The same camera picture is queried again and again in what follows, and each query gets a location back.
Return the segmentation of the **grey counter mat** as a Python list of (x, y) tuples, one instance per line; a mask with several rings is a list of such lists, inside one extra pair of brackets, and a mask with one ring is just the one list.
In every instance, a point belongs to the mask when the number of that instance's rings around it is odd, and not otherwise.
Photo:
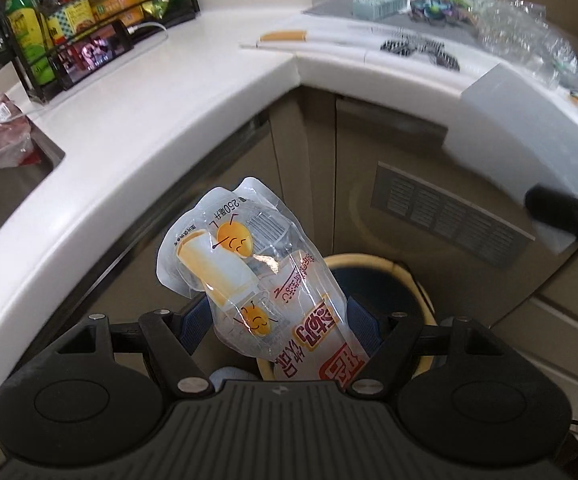
[(502, 61), (549, 89), (578, 94), (578, 57), (523, 0), (331, 0), (306, 12), (303, 37), (319, 44), (418, 58), (455, 73)]

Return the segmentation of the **grey vent grille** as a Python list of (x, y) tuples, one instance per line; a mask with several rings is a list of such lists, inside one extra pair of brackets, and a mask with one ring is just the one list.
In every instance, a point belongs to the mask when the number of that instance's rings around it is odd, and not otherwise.
[(469, 200), (405, 171), (377, 165), (371, 206), (505, 268), (535, 237)]

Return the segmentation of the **beige round trash bin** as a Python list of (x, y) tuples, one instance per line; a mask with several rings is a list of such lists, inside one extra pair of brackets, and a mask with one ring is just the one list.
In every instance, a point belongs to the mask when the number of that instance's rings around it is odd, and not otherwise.
[(366, 254), (331, 255), (325, 263), (347, 297), (347, 322), (370, 356), (391, 332), (396, 312), (436, 324), (431, 299), (405, 263)]

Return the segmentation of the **blue pink wrapper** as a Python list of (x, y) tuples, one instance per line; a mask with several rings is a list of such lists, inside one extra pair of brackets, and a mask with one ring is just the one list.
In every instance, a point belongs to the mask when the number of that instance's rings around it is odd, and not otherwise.
[(470, 23), (468, 13), (452, 0), (411, 0), (409, 17), (414, 22), (433, 26), (464, 25)]

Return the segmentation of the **green yellow-cap bottle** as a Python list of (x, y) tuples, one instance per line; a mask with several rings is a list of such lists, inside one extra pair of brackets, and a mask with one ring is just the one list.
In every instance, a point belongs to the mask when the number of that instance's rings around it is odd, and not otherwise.
[(40, 0), (5, 0), (5, 15), (33, 80), (44, 86), (54, 81), (55, 75), (47, 58), (50, 38), (39, 5)]

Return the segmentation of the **white printed paper sheet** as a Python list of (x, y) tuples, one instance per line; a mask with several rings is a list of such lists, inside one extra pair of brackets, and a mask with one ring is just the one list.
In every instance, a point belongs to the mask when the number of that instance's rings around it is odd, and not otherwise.
[(276, 50), (297, 54), (321, 54), (347, 61), (368, 64), (423, 79), (429, 84), (464, 92), (472, 84), (503, 68), (518, 76), (531, 88), (554, 103), (566, 117), (578, 125), (578, 89), (562, 84), (546, 86), (524, 70), (501, 58), (460, 41), (442, 39), (426, 32), (408, 28), (356, 24), (350, 21), (302, 21), (291, 29), (265, 32), (253, 41), (245, 41), (248, 49)]

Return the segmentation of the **light blue sponge block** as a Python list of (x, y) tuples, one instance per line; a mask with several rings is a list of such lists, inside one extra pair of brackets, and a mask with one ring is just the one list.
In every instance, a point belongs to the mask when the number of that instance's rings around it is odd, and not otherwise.
[(411, 0), (353, 0), (352, 15), (360, 20), (379, 21), (406, 11), (409, 1)]

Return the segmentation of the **smartphone with lit screen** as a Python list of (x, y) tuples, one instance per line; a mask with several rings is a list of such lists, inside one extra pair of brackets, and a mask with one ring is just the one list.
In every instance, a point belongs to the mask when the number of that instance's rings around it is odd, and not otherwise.
[(114, 21), (59, 47), (50, 65), (62, 88), (70, 89), (132, 49), (126, 26)]

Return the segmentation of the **crumpled clear plastic wrap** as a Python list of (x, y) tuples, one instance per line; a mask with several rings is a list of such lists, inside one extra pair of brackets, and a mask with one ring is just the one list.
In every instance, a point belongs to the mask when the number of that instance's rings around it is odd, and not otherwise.
[(548, 88), (578, 85), (572, 44), (546, 21), (546, 9), (525, 0), (458, 0), (484, 50)]

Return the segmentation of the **red-cap sauce bottle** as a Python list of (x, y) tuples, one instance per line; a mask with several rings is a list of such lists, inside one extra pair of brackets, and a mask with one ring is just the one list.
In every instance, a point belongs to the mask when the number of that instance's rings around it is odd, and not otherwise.
[(50, 39), (65, 44), (96, 24), (88, 0), (41, 0)]

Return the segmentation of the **stainless steel sink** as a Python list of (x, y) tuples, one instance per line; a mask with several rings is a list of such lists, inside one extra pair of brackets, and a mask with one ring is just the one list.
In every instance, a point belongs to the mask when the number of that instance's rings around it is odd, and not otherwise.
[(34, 144), (31, 162), (0, 169), (0, 229), (65, 157), (65, 152), (35, 124), (32, 124), (31, 140)]

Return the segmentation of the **clear yellow-print milk pouch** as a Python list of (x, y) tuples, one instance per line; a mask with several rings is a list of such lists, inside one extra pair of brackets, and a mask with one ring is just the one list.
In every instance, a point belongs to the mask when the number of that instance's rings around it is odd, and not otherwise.
[(159, 282), (209, 301), (216, 335), (272, 364), (277, 380), (331, 380), (345, 388), (369, 356), (347, 323), (347, 300), (298, 219), (246, 177), (212, 188), (164, 235)]

